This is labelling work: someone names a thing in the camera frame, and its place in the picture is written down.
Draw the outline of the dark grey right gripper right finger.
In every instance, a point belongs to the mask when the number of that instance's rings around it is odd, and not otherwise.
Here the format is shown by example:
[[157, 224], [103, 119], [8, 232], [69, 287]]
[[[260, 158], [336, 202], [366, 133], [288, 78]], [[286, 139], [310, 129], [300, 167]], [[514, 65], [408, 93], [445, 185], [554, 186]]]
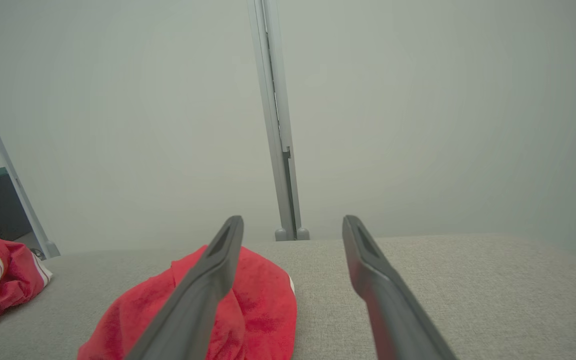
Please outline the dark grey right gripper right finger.
[[343, 217], [342, 239], [350, 282], [366, 304], [377, 358], [455, 360], [457, 356], [359, 217]]

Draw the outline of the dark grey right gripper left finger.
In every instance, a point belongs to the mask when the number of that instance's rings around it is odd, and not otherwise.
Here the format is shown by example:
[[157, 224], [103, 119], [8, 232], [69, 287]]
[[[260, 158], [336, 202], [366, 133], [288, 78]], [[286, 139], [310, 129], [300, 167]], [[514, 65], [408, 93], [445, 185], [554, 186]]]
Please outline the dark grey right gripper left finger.
[[243, 230], [242, 216], [226, 219], [132, 347], [127, 360], [205, 359], [218, 305], [234, 284]]

